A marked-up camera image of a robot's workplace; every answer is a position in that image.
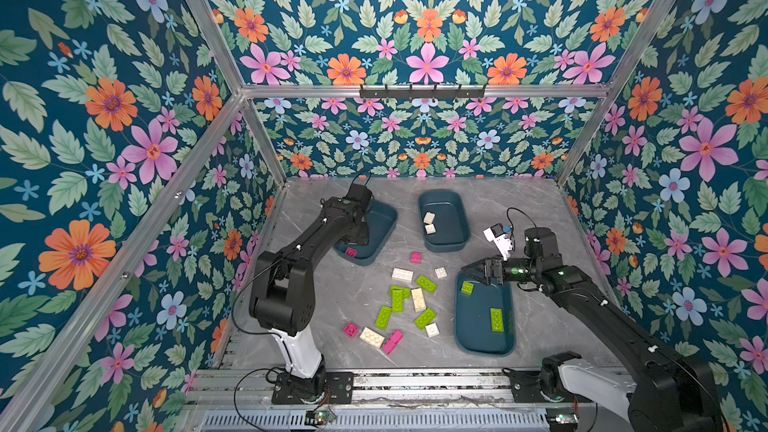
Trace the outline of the white long brick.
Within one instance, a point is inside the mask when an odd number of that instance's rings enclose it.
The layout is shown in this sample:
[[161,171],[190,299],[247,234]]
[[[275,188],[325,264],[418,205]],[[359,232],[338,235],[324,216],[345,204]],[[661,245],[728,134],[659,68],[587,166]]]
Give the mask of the white long brick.
[[366,344],[380,349],[385,341],[385,337],[368,327],[364,327],[359,335],[359,338]]
[[413,280],[413,272],[406,269],[394,268],[392,271],[392,279],[403,282],[411,282]]

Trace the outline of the cream long brick centre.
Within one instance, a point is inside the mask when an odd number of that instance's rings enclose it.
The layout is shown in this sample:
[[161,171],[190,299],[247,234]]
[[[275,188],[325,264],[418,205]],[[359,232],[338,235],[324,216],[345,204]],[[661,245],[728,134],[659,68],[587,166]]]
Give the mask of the cream long brick centre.
[[414,310],[417,313],[424,312],[427,308],[424,293],[421,288],[414,288],[410,293],[411,300],[414,306]]

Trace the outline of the white long brick bottom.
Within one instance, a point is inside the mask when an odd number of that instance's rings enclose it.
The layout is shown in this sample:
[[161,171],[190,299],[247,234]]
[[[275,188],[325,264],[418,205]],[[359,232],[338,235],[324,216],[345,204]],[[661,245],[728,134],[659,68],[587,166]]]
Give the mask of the white long brick bottom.
[[385,337],[368,327],[364,327],[359,335],[359,338],[366,344],[380,349],[385,341]]

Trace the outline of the pink long brick bottom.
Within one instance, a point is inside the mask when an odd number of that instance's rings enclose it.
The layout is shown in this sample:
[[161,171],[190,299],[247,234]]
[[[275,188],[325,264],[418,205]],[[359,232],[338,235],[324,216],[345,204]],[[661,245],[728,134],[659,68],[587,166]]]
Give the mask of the pink long brick bottom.
[[403,333],[400,330],[395,330],[382,344],[381,350],[386,355],[391,355],[397,347],[400,345],[403,339]]

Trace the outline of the black bracket on rail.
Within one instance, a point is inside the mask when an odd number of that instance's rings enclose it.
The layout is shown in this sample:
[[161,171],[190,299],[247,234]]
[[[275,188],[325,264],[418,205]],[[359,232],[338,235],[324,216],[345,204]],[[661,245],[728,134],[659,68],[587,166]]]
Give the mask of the black bracket on rail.
[[361,86],[358,95],[363,99],[474,99],[485,96],[485,86],[465,85],[377,85]]

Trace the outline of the right teal bin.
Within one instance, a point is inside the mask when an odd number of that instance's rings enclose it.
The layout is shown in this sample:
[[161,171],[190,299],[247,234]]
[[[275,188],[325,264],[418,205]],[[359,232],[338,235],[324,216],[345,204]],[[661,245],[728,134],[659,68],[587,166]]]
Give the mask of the right teal bin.
[[[475,285],[471,295],[461,292],[465,273],[459,272],[455,279],[455,340],[464,352],[474,355],[505,357],[516,346],[516,330],[513,290],[510,283],[502,286],[485,287]],[[490,309],[504,312],[505,331],[491,330]]]

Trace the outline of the left teal bin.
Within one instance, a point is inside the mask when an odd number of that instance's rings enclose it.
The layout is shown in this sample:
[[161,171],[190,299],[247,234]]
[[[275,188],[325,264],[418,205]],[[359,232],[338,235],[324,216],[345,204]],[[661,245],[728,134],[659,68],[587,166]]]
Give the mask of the left teal bin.
[[[369,243],[365,246],[338,243],[334,246],[335,252],[343,259],[358,266],[373,264],[395,230],[398,217],[398,212],[394,207],[374,200],[370,212],[366,216],[370,231]],[[347,256],[345,254],[347,248],[355,249],[357,256]]]

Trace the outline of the teal bin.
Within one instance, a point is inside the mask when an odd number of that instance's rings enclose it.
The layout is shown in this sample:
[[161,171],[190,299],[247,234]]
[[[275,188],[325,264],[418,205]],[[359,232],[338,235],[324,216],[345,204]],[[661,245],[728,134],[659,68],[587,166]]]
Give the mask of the teal bin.
[[435,214],[436,232],[427,234],[423,224],[425,247],[434,253],[462,250],[471,237],[470,227],[461,196],[452,190],[437,189],[422,193],[418,198],[422,218],[426,212]]
[[[370,231],[369,243],[365,246],[338,243],[334,246],[335,252],[343,259],[358,266],[373,264],[395,230],[398,217],[398,212],[394,207],[374,200],[370,212],[366,216]],[[347,256],[345,254],[347,248],[355,249],[357,256]]]
[[[516,330],[513,290],[510,283],[502,286],[485,287],[475,285],[471,295],[461,292],[465,273],[459,272],[455,279],[455,340],[464,352],[474,355],[505,357],[516,346]],[[504,312],[505,331],[491,330],[490,309]]]

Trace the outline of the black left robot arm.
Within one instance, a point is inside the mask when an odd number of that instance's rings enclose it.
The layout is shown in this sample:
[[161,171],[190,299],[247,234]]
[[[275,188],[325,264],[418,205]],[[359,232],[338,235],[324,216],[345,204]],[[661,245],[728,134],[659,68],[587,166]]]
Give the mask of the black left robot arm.
[[282,343],[287,371],[297,379],[315,379],[324,367],[310,328],[314,271],[336,245],[368,244],[372,203],[372,191],[353,183],[344,196],[324,200],[317,218],[293,242],[257,258],[248,312]]

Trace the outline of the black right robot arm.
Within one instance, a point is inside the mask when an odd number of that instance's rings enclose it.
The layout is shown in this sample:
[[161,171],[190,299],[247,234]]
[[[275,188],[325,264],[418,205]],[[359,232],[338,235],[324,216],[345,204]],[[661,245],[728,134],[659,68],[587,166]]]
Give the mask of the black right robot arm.
[[685,357],[626,316],[576,266],[564,264],[554,232],[526,230],[523,254],[513,257],[514,239],[496,224],[485,230],[498,254],[462,268],[484,286],[529,283],[579,319],[621,362],[624,376],[599,368],[580,355],[546,357],[537,387],[548,400],[587,398],[628,422],[635,431],[723,431],[714,374],[695,355]]

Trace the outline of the green small square brick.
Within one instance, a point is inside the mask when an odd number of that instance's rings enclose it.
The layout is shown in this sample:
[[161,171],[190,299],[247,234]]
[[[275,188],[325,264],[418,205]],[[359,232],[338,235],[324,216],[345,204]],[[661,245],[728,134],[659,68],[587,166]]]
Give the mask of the green small square brick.
[[464,282],[461,287],[461,292],[465,295],[471,295],[473,293],[474,284],[470,282]]

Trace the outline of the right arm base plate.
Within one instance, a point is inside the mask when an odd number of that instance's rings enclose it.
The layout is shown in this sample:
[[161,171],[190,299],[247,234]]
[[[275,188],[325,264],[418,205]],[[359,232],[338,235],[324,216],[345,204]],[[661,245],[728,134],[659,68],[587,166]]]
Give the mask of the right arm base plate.
[[502,374],[507,377],[511,393],[516,402],[548,402],[548,403],[591,403],[580,395],[567,391],[559,375],[550,369],[520,370],[503,368]]

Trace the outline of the green long brick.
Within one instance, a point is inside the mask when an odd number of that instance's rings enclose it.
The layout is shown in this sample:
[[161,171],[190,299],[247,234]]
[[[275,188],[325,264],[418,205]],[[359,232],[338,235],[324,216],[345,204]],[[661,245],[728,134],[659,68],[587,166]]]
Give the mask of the green long brick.
[[429,294],[434,294],[438,289],[438,285],[434,281],[423,275],[417,278],[416,284]]
[[503,333],[505,331],[505,318],[504,312],[498,308],[490,309],[491,330],[495,333]]
[[414,320],[414,325],[419,330],[425,330],[428,325],[434,322],[436,317],[437,313],[431,308],[427,308]]
[[405,302],[404,292],[400,289],[393,290],[391,293],[391,299],[392,299],[392,311],[394,313],[403,313],[404,302]]
[[377,314],[374,326],[380,330],[386,330],[392,317],[393,309],[390,306],[382,306]]

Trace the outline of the middle teal bin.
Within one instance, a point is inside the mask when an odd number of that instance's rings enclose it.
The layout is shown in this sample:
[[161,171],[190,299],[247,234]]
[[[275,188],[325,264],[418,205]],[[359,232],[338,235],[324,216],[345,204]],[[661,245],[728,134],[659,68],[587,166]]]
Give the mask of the middle teal bin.
[[422,218],[426,212],[435,214],[436,232],[427,234],[423,224],[425,247],[434,253],[462,250],[471,237],[470,227],[461,196],[452,190],[437,189],[422,193],[418,198]]

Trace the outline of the green flat brick centre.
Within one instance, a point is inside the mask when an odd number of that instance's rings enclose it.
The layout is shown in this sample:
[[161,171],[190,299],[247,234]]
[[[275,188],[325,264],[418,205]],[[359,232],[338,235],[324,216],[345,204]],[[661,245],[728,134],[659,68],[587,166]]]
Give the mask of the green flat brick centre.
[[411,298],[411,290],[409,288],[392,285],[389,289],[389,294],[393,295],[396,291],[399,291],[406,300]]

